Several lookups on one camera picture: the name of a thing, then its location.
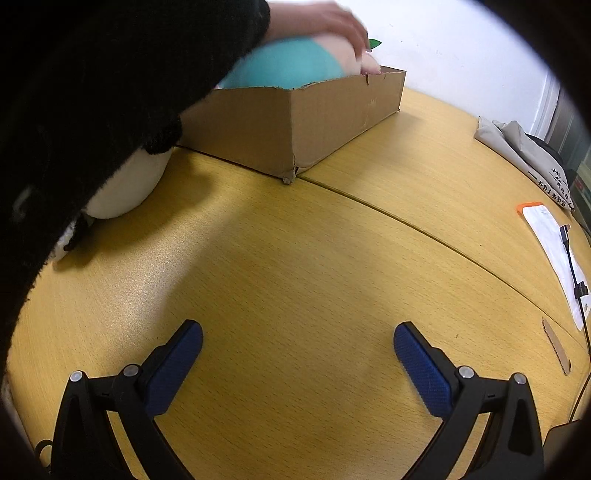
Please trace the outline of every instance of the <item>cardboard box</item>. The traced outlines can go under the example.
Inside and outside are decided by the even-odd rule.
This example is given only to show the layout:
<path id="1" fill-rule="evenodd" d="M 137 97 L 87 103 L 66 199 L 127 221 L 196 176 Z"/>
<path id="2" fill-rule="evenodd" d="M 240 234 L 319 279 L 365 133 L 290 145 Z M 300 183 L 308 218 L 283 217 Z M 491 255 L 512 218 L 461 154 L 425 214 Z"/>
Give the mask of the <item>cardboard box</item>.
<path id="1" fill-rule="evenodd" d="M 295 90 L 214 90 L 182 114 L 184 147 L 291 183 L 348 141 L 398 112 L 406 72 L 382 67 Z"/>

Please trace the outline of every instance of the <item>metal screw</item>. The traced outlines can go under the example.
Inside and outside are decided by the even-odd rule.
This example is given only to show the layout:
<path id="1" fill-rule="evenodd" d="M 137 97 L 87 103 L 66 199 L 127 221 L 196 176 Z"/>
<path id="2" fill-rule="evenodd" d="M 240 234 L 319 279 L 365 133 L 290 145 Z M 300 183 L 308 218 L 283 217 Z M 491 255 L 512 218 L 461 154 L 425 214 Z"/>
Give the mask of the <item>metal screw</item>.
<path id="1" fill-rule="evenodd" d="M 519 385 L 525 385 L 527 383 L 527 377 L 524 374 L 517 373 L 517 374 L 513 375 L 513 379 Z"/>
<path id="2" fill-rule="evenodd" d="M 126 377 L 135 377 L 139 372 L 139 367 L 137 365 L 131 364 L 128 365 L 123 369 L 123 374 Z"/>
<path id="3" fill-rule="evenodd" d="M 474 376 L 474 370 L 466 365 L 457 369 L 462 378 L 472 378 Z"/>
<path id="4" fill-rule="evenodd" d="M 80 370 L 72 372 L 70 375 L 70 382 L 78 382 L 79 380 L 82 380 L 82 372 Z"/>

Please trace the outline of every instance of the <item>yellow wooden table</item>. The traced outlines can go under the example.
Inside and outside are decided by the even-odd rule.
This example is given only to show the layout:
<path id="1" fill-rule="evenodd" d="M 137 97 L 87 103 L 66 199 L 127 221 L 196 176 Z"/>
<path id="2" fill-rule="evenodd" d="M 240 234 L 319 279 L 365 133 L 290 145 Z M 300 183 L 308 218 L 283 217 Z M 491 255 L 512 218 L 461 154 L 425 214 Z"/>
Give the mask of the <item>yellow wooden table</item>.
<path id="1" fill-rule="evenodd" d="M 473 135 L 473 116 L 405 89 L 401 111 L 303 177 L 358 199 L 456 250 L 516 289 L 583 346 L 558 278 L 520 203 L 543 202 L 591 281 L 591 251 L 579 224 L 530 179 Z"/>
<path id="2" fill-rule="evenodd" d="M 427 161 L 417 157 L 417 168 Z M 523 372 L 543 435 L 566 421 L 589 367 L 580 339 L 559 323 L 566 304 L 551 323 L 572 361 L 568 377 L 542 309 L 512 278 L 384 212 L 305 179 L 285 186 L 177 150 L 140 207 L 96 224 L 31 292 L 9 358 L 31 442 L 52 437 L 72 371 L 113 375 L 142 362 L 185 318 L 202 324 L 204 347 L 157 421 L 196 478 L 400 478 L 439 425 L 392 349 L 406 320 L 458 365 L 493 378 Z M 538 288 L 552 295 L 554 285 Z"/>

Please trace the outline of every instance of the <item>fingers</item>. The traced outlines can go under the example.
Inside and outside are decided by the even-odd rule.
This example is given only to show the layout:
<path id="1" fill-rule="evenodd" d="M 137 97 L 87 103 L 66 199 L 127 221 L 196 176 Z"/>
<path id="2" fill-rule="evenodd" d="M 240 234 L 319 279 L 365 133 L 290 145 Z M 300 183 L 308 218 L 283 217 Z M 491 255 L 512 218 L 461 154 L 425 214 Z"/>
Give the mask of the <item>fingers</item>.
<path id="1" fill-rule="evenodd" d="M 329 21 L 328 29 L 331 33 L 341 35 L 346 38 L 353 46 L 355 57 L 360 59 L 363 52 L 368 49 L 367 33 L 359 31 L 351 22 L 343 21 L 340 18 L 334 18 Z"/>
<path id="2" fill-rule="evenodd" d="M 349 10 L 342 9 L 342 14 L 345 17 L 345 21 L 348 22 L 348 23 L 350 23 L 351 25 L 353 25 L 353 27 L 355 28 L 355 30 L 363 38 L 363 41 L 365 43 L 365 50 L 370 50 L 371 48 L 369 46 L 369 35 L 368 35 L 368 31 L 365 28 L 365 26 L 361 23 L 361 21 L 359 20 L 359 18 L 357 18 L 355 15 L 353 15 L 353 12 L 351 12 Z"/>

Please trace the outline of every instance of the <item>black cable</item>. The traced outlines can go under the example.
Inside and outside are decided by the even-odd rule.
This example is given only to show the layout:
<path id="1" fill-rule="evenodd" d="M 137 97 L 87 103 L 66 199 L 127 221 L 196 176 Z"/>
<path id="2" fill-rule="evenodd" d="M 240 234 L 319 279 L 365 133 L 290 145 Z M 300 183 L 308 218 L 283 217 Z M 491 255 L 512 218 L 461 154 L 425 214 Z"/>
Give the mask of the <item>black cable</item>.
<path id="1" fill-rule="evenodd" d="M 591 342 L 589 341 L 589 331 L 587 330 L 587 320 L 585 319 L 585 313 L 583 310 L 583 303 L 581 302 L 581 296 L 583 293 L 583 289 L 586 290 L 587 287 L 583 282 L 581 282 L 581 284 L 577 284 L 577 276 L 574 273 L 573 259 L 570 256 L 569 226 L 568 225 L 563 225 L 560 227 L 560 236 L 562 237 L 562 243 L 564 245 L 564 249 L 566 250 L 566 256 L 569 259 L 570 274 L 573 276 L 573 282 L 574 282 L 574 296 L 577 299 L 577 303 L 579 304 L 579 311 L 581 312 L 581 319 L 583 321 L 585 339 L 587 340 L 587 352 L 589 353 L 589 362 L 591 365 Z M 585 393 L 585 389 L 587 388 L 589 380 L 591 380 L 591 372 L 589 372 L 589 375 L 587 376 L 587 380 L 585 380 L 585 383 L 583 384 L 583 388 L 581 389 L 581 392 L 579 393 L 579 396 L 577 397 L 577 400 L 574 403 L 573 411 L 570 413 L 569 421 L 573 421 L 574 414 L 576 413 L 579 403 L 581 402 L 581 399 L 583 398 L 583 394 Z"/>
<path id="2" fill-rule="evenodd" d="M 573 411 L 571 412 L 570 417 L 569 417 L 569 422 L 573 421 L 574 414 L 577 411 L 577 408 L 579 406 L 581 398 L 583 398 L 583 393 L 585 391 L 585 388 L 587 388 L 587 384 L 589 383 L 589 380 L 591 380 L 591 372 L 589 372 L 589 375 L 587 375 L 587 380 L 585 380 L 585 383 L 583 384 L 583 388 L 581 389 L 581 393 L 579 394 L 577 401 L 574 403 Z"/>

